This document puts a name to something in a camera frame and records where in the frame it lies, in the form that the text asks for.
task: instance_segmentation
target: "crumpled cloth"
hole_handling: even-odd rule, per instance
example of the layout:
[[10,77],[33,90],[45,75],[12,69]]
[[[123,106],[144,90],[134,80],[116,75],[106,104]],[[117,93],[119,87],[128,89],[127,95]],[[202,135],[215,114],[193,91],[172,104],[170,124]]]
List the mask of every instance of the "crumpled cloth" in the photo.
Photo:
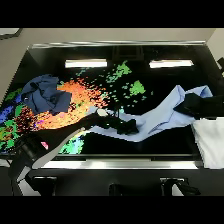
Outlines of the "crumpled cloth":
[[[196,87],[185,92],[181,86],[177,85],[155,109],[143,115],[119,114],[120,119],[124,121],[135,119],[139,133],[133,135],[119,135],[114,128],[103,129],[98,126],[94,126],[89,131],[127,141],[140,142],[163,130],[185,127],[195,121],[195,119],[191,116],[178,113],[174,111],[173,108],[184,101],[185,94],[187,93],[195,93],[202,98],[212,96],[208,86]],[[96,109],[96,107],[90,107],[87,114],[94,113]]]
[[71,93],[57,90],[58,81],[57,77],[42,75],[24,86],[21,98],[35,115],[46,111],[53,115],[68,112]]
[[201,119],[193,124],[195,142],[198,145],[204,167],[224,168],[224,118]]

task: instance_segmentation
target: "tabletop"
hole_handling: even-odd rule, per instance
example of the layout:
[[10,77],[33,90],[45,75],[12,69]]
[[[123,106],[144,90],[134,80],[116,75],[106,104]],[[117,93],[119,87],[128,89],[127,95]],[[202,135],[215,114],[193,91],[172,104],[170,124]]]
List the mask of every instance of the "tabletop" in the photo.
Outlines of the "tabletop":
[[[91,59],[106,62],[106,66],[68,65],[71,60]],[[151,62],[162,60],[190,60],[192,66],[150,67]],[[44,74],[58,77],[57,89],[72,93],[68,113],[34,115],[21,101],[25,84]],[[213,95],[223,94],[223,77],[204,42],[32,45],[22,58],[0,107],[0,155],[11,152],[22,133],[76,123],[86,116],[90,106],[113,110],[119,105],[120,113],[142,115],[157,107],[176,85],[184,90],[208,85]],[[184,155],[192,154],[195,147],[190,126],[165,130],[137,143],[84,132],[71,138],[57,157]]]

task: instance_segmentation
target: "dark blue folded cloth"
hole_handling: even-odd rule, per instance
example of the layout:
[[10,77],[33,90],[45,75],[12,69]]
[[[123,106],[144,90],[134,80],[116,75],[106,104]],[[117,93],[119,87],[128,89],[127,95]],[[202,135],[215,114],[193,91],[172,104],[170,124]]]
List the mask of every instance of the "dark blue folded cloth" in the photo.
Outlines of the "dark blue folded cloth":
[[57,90],[58,80],[51,75],[42,75],[24,86],[21,93],[22,101],[35,115],[46,111],[53,115],[68,112],[71,93]]

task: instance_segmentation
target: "colorful pattern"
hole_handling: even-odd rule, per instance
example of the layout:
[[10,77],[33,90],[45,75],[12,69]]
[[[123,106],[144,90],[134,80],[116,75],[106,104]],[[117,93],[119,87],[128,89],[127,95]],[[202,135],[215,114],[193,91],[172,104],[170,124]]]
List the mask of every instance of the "colorful pattern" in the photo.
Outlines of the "colorful pattern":
[[[86,112],[90,106],[106,108],[110,99],[113,99],[115,103],[119,102],[117,90],[111,89],[110,91],[106,91],[106,88],[103,86],[105,84],[110,84],[109,88],[113,88],[113,84],[117,82],[118,79],[122,78],[123,75],[130,74],[132,71],[126,63],[127,61],[124,61],[121,65],[115,64],[115,68],[113,68],[111,72],[108,72],[107,75],[104,70],[103,74],[99,74],[98,79],[91,79],[91,81],[88,81],[89,77],[86,76],[86,74],[90,72],[90,68],[82,69],[79,73],[76,73],[74,80],[71,78],[68,82],[60,81],[57,89],[72,93],[68,113],[61,112],[53,116],[49,112],[44,112],[34,115],[31,109],[21,102],[20,93],[22,88],[9,93],[4,100],[8,103],[8,106],[0,112],[0,152],[4,153],[4,150],[10,150],[14,146],[15,140],[20,137],[22,133],[42,129],[57,129],[74,124],[86,116]],[[129,83],[126,83],[126,86],[123,86],[122,90],[128,90],[128,85]],[[145,90],[142,84],[136,81],[130,88],[130,94],[128,95],[128,92],[126,92],[123,93],[121,97],[128,100],[132,95],[138,93],[143,94],[144,92]],[[124,109],[124,106],[121,106],[120,113],[124,113]],[[86,134],[85,132],[79,136],[74,136],[62,147],[60,153],[81,153],[84,146],[84,136]]]

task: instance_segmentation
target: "light blue cloth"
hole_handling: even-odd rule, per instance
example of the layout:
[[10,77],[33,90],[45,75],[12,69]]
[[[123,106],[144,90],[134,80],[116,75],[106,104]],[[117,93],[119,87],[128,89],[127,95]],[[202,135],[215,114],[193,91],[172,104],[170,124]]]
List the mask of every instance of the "light blue cloth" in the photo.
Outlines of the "light blue cloth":
[[[89,131],[105,136],[125,139],[127,141],[140,142],[163,130],[185,127],[195,121],[195,119],[191,116],[178,113],[174,111],[173,108],[184,101],[185,94],[187,93],[195,93],[202,98],[213,96],[208,86],[196,87],[185,92],[181,86],[177,85],[155,109],[143,115],[119,114],[119,117],[125,121],[135,119],[139,133],[133,135],[119,135],[114,128],[103,129],[98,126],[94,126]],[[88,114],[95,112],[96,109],[96,107],[91,107]]]

